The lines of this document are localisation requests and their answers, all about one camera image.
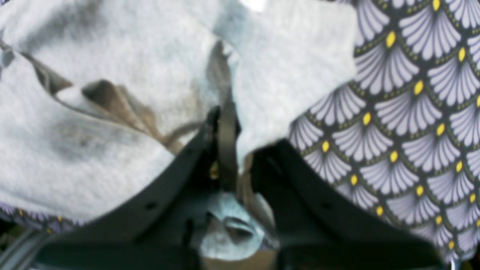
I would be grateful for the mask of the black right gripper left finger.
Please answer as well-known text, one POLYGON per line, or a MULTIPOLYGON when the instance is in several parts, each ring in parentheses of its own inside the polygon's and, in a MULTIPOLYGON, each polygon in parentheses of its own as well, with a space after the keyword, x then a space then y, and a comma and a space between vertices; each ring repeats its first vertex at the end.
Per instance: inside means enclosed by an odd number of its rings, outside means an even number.
POLYGON ((47 242, 38 270, 200 270, 194 242, 218 191, 236 188, 233 106, 214 108, 200 132, 147 188, 109 214, 47 242))

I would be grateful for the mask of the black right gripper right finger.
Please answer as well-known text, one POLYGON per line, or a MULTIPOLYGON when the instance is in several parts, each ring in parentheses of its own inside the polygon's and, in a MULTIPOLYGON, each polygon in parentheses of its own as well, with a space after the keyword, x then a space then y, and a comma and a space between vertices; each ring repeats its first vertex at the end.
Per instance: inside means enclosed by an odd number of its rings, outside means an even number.
POLYGON ((439 270, 427 241, 355 206, 323 181, 293 147, 257 151, 252 184, 274 214, 276 270, 439 270))

